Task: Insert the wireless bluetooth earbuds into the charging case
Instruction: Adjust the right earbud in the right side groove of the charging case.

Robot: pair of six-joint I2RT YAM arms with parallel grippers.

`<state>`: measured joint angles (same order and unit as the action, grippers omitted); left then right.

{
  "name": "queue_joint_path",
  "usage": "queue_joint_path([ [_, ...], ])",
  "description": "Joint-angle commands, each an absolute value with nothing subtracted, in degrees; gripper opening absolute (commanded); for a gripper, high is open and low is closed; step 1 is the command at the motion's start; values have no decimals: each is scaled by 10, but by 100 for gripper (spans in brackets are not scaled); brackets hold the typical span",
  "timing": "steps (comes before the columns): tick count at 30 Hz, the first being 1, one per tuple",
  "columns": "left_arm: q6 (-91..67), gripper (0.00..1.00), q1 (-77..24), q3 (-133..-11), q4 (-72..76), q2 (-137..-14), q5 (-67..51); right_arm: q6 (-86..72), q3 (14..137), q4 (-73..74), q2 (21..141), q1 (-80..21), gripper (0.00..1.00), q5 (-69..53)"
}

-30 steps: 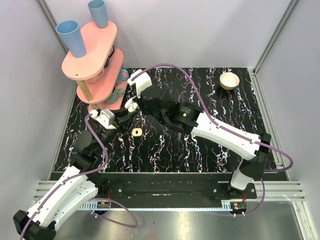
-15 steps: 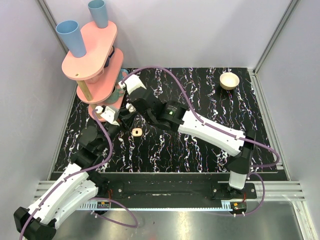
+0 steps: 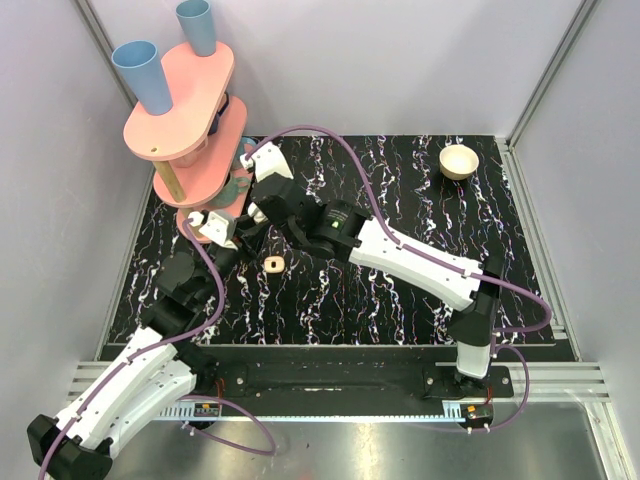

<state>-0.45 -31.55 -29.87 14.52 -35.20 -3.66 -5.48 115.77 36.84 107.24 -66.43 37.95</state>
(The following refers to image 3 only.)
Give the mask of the beige earbud charging case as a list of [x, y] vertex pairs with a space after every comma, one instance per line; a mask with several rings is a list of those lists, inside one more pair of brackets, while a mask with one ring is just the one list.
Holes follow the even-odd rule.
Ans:
[[264, 270], [268, 274], [280, 274], [286, 268], [286, 262], [281, 256], [269, 256], [264, 260]]

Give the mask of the white earbud charging case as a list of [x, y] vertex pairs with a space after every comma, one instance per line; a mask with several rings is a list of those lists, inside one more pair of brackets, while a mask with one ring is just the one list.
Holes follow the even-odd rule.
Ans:
[[264, 223], [264, 222], [266, 222], [268, 220], [266, 215], [254, 203], [251, 203], [249, 205], [249, 207], [247, 209], [247, 213], [248, 213], [249, 217], [254, 221], [255, 224], [261, 224], [261, 223]]

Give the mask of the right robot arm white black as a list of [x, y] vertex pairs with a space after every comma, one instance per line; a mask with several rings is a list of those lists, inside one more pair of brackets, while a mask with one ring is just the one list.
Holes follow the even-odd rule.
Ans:
[[277, 173], [257, 182], [250, 198], [292, 248], [387, 273], [438, 297], [452, 309], [448, 335], [457, 349], [455, 387], [470, 397], [488, 387], [499, 263], [458, 257], [393, 233], [366, 210], [343, 200], [320, 204], [294, 180]]

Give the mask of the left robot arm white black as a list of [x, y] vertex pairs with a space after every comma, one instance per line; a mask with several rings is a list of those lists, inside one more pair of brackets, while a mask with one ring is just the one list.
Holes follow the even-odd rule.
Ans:
[[41, 479], [103, 479], [124, 446], [164, 410], [184, 398], [196, 405], [183, 422], [203, 429], [220, 413], [220, 395], [232, 392], [228, 369], [198, 345], [220, 319], [223, 279], [256, 256], [266, 224], [241, 219], [231, 242], [208, 254], [201, 243], [161, 265], [160, 297], [144, 314], [116, 359], [67, 407], [37, 416], [27, 437]]

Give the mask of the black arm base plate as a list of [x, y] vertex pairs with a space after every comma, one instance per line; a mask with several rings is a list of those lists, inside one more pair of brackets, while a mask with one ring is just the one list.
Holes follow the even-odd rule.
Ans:
[[514, 399], [509, 370], [482, 380], [455, 368], [452, 346], [231, 346], [204, 348], [196, 390], [267, 421], [448, 421], [450, 403]]

